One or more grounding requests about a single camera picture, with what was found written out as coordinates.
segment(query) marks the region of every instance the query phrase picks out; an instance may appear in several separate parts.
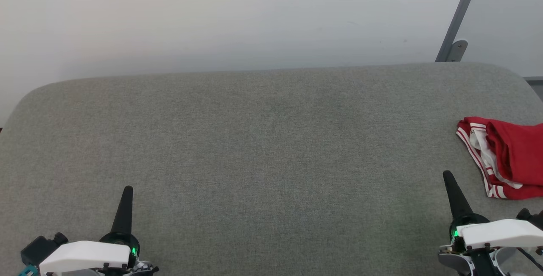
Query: teal connector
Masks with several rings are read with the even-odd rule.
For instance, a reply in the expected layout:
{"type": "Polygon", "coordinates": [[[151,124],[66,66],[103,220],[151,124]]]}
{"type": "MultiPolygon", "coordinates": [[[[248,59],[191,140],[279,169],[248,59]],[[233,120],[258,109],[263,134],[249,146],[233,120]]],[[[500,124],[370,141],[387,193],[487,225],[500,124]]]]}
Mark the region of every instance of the teal connector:
{"type": "Polygon", "coordinates": [[[39,272],[33,265],[27,265],[27,267],[19,274],[19,276],[38,276],[39,272]]]}

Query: gray fabric surface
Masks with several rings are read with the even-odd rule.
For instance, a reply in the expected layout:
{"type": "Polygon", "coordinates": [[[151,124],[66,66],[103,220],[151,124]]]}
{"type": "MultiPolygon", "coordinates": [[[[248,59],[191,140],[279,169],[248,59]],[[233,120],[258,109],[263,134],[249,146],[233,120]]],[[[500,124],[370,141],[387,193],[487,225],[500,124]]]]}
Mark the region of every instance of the gray fabric surface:
{"type": "Polygon", "coordinates": [[[160,275],[454,275],[442,171],[487,198],[454,135],[464,116],[543,122],[517,75],[446,63],[65,81],[28,94],[0,133],[0,257],[57,231],[107,233],[125,185],[160,275]]]}

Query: white wall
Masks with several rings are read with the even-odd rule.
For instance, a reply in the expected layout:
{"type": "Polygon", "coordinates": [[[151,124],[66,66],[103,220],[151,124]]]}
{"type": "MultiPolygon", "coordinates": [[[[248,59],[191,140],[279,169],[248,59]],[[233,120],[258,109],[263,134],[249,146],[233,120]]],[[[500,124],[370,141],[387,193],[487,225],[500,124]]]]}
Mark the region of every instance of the white wall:
{"type": "Polygon", "coordinates": [[[467,40],[462,62],[543,76],[543,0],[471,0],[456,39],[467,40]]]}
{"type": "Polygon", "coordinates": [[[0,0],[0,126],[66,79],[433,61],[459,0],[0,0]]]}

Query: cable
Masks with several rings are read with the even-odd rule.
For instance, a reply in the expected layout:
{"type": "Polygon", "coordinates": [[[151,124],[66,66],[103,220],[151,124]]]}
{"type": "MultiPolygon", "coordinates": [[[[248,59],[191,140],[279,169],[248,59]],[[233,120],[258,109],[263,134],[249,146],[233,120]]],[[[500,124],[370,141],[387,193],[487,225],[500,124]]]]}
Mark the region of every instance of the cable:
{"type": "Polygon", "coordinates": [[[525,251],[522,247],[517,247],[516,249],[518,249],[518,251],[520,251],[522,255],[526,256],[528,260],[530,260],[533,264],[535,264],[535,266],[539,268],[539,270],[541,270],[541,272],[543,272],[543,266],[535,261],[534,257],[527,253],[527,251],[525,251]]]}

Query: red cloth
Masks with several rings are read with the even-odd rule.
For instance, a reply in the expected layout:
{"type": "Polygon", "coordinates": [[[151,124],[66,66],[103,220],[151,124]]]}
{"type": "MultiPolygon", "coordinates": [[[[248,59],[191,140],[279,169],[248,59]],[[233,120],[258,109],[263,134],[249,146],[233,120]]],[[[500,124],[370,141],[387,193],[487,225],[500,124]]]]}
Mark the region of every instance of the red cloth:
{"type": "Polygon", "coordinates": [[[543,124],[514,125],[499,120],[466,117],[458,123],[456,134],[481,169],[489,197],[543,197],[543,124]],[[486,133],[487,143],[482,145],[495,154],[495,165],[488,162],[485,152],[481,154],[484,149],[477,147],[479,143],[473,145],[476,132],[486,133]]]}

